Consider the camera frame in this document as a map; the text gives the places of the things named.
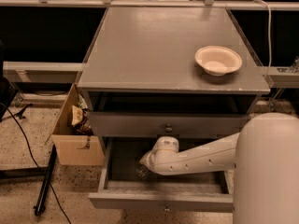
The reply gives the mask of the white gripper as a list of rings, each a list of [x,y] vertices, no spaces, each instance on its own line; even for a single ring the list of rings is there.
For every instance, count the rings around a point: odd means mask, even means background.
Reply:
[[[144,166],[146,166],[150,171],[154,171],[154,161],[155,161],[155,155],[149,151],[146,154],[143,155],[143,157],[140,160],[140,163]]]

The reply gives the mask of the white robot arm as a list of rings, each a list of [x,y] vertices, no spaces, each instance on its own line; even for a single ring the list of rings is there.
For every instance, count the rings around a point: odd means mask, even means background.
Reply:
[[[265,113],[241,130],[180,152],[163,136],[140,161],[159,175],[234,171],[234,224],[299,224],[299,119]]]

